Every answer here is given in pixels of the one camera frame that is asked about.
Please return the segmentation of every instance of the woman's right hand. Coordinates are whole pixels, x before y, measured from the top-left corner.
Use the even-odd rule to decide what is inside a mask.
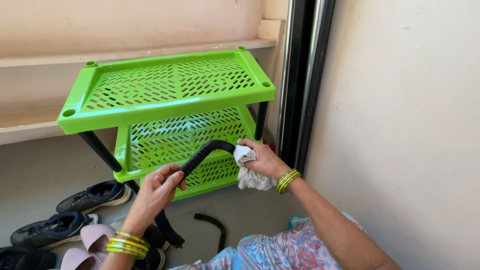
[[[290,171],[290,167],[277,157],[268,145],[250,139],[243,139],[238,145],[248,146],[257,153],[257,160],[245,163],[247,169],[277,180]]]

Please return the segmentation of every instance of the navy blue sneaker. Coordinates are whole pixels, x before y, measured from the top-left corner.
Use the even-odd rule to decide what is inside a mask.
[[[10,242],[14,246],[48,250],[66,242],[80,241],[80,229],[97,223],[96,214],[56,214],[46,221],[38,221],[16,230],[10,237]]]
[[[22,247],[0,248],[2,270],[47,270],[55,267],[57,258],[49,251]]]
[[[115,206],[128,201],[132,191],[116,180],[93,185],[87,190],[72,195],[57,206],[58,213],[82,212],[88,214],[100,206]]]

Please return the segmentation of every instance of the woman's left hand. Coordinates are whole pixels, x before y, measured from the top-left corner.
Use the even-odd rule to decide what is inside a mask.
[[[167,207],[175,195],[175,187],[183,178],[178,164],[167,164],[148,174],[142,183],[137,198],[130,208],[122,232],[142,237],[153,219]],[[180,183],[185,190],[185,181]]]

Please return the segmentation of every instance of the grey floor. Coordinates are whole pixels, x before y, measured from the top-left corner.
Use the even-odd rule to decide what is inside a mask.
[[[64,198],[87,187],[111,180],[112,171],[77,135],[0,146],[0,246],[10,245],[10,235],[21,226],[46,220]],[[133,198],[120,206],[99,208],[100,223],[110,224],[126,215]],[[172,227],[186,240],[183,249],[169,248],[165,269],[208,261],[218,247],[219,230],[193,219],[195,213],[215,217],[227,228],[227,246],[236,247],[251,234],[274,235],[285,229],[293,214],[305,215],[291,194],[240,190],[230,186],[173,202],[166,213]],[[63,254],[82,242],[61,245]]]

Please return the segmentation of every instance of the green plastic shoe rack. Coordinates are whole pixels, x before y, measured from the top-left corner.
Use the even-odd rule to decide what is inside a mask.
[[[246,104],[275,98],[272,82],[243,47],[85,65],[57,123],[66,134],[118,127],[119,182],[183,164],[213,139],[253,138]],[[235,184],[237,173],[230,154],[214,151],[175,200]]]

